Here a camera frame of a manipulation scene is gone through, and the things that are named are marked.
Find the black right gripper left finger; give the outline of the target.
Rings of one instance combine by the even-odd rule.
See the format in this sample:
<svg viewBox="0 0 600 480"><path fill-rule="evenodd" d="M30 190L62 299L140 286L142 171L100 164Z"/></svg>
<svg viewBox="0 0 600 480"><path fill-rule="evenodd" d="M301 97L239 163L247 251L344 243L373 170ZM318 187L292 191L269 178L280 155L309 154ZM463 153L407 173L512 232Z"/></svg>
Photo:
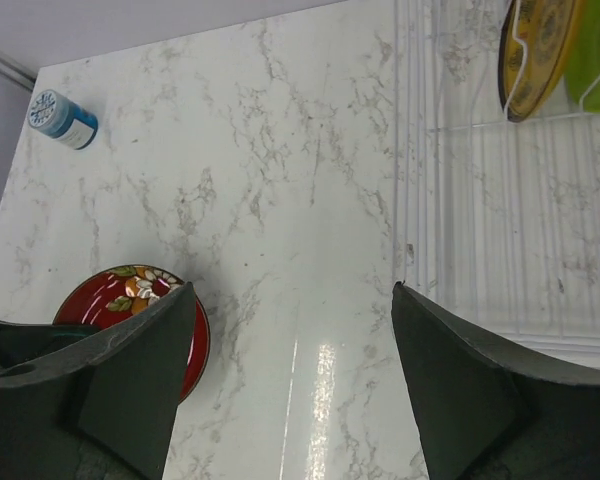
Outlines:
<svg viewBox="0 0 600 480"><path fill-rule="evenodd" d="M179 286L0 375L0 479L159 479L195 325Z"/></svg>

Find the red floral plate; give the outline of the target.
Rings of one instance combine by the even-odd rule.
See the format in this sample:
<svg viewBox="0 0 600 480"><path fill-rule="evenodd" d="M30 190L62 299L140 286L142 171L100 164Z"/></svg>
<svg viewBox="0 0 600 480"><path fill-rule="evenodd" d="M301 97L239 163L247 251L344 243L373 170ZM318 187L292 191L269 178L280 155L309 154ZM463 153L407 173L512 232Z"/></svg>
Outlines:
<svg viewBox="0 0 600 480"><path fill-rule="evenodd" d="M99 272L76 287L58 309L55 325L95 325L105 329L140 313L183 285L177 275L151 265L120 265ZM195 325L180 395L185 400L201 379L210 353L207 313L195 304Z"/></svg>

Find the yellow patterned plate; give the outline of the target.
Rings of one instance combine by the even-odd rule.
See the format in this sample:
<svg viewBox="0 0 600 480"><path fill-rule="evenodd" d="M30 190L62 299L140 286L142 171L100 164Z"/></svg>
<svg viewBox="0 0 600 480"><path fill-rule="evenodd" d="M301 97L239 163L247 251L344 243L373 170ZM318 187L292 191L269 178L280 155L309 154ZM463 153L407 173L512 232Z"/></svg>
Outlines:
<svg viewBox="0 0 600 480"><path fill-rule="evenodd" d="M549 99L574 51L587 3L512 1L503 22L498 91L508 121L520 123Z"/></svg>

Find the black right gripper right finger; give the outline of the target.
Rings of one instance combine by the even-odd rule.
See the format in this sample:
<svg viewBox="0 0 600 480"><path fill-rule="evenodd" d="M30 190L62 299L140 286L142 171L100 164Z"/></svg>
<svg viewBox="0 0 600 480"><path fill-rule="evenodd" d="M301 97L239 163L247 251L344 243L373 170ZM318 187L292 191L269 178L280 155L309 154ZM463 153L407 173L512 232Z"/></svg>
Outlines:
<svg viewBox="0 0 600 480"><path fill-rule="evenodd" d="M600 370L470 323L398 282L391 318L432 479L600 479Z"/></svg>

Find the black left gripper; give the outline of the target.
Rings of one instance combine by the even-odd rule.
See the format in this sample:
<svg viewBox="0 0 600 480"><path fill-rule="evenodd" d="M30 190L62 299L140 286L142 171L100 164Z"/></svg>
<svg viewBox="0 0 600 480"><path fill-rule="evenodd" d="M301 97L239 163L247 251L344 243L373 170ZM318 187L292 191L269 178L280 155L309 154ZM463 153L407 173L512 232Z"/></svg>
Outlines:
<svg viewBox="0 0 600 480"><path fill-rule="evenodd" d="M100 331L84 324L14 324L0 320L0 375L10 368L51 354Z"/></svg>

